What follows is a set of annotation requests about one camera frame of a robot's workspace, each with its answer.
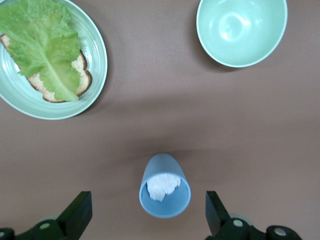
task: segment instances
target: blue cup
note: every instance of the blue cup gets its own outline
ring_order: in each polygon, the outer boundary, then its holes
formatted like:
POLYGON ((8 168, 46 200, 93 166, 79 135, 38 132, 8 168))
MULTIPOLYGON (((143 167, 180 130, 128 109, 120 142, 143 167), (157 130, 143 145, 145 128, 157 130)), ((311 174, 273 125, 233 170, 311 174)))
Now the blue cup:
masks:
POLYGON ((187 208, 191 189, 180 165, 171 155, 159 153, 150 159, 143 174, 139 199, 143 209, 156 218, 173 218, 187 208), (173 193, 166 194, 162 202, 151 199, 147 188, 147 181, 159 174, 173 174, 181 178, 180 186, 173 193))

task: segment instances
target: light green plate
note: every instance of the light green plate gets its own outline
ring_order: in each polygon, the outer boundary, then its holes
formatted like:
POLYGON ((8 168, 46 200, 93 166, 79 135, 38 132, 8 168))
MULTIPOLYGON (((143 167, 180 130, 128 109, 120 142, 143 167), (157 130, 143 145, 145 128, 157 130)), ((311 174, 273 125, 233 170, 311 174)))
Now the light green plate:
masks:
MULTIPOLYGON (((0 0, 11 4, 16 0, 0 0)), ((45 120, 60 120, 76 116, 86 110, 102 91, 108 69, 107 51, 103 38, 90 17, 69 0, 59 0, 72 15, 72 27, 78 31, 82 51, 87 59, 87 70, 92 75, 92 84, 78 101, 51 103, 42 98, 24 76, 0 43, 0 96, 20 112, 45 120)))
POLYGON ((201 0, 196 29, 210 57, 243 68, 261 62, 275 50, 287 18, 286 0, 201 0))

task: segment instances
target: bread slice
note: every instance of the bread slice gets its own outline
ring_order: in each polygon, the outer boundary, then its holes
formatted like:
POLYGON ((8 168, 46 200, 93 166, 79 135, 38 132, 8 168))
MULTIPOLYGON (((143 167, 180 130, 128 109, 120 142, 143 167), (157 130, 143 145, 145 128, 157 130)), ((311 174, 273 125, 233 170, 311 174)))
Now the bread slice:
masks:
MULTIPOLYGON (((0 42, 3 44, 3 46, 8 49, 8 46, 10 44, 10 38, 2 34, 0 36, 0 42)), ((80 74, 80 85, 79 88, 76 90, 76 94, 78 96, 81 96, 83 93, 85 93, 88 88, 90 87, 92 83, 92 75, 91 73, 87 70, 88 62, 83 54, 83 52, 80 50, 79 56, 76 60, 74 60, 71 63, 72 67, 77 70, 77 72, 80 74)), ((40 79, 40 74, 35 73, 31 77, 26 78, 31 86, 36 89, 37 91, 41 92, 43 94, 43 99, 51 102, 51 103, 62 103, 65 102, 63 100, 56 100, 55 99, 55 93, 48 91, 44 83, 40 79)))

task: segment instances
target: white tissue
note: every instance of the white tissue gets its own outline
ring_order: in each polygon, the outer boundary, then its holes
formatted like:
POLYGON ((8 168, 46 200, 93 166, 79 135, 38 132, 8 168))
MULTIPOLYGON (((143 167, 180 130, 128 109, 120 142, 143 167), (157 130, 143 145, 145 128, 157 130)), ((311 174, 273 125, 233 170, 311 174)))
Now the white tissue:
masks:
POLYGON ((165 195, 172 194, 180 186, 181 178, 170 173, 153 176, 146 182, 150 198, 162 202, 165 195))

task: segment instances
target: green lettuce leaf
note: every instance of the green lettuce leaf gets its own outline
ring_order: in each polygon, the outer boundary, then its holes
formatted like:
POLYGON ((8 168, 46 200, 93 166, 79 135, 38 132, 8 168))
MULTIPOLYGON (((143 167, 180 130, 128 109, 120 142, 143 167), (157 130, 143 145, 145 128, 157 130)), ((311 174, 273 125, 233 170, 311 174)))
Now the green lettuce leaf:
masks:
POLYGON ((20 74, 40 79, 57 100, 77 101, 80 75, 71 66, 81 49, 71 14, 54 0, 20 0, 0 5, 0 31, 9 38, 8 52, 20 74))

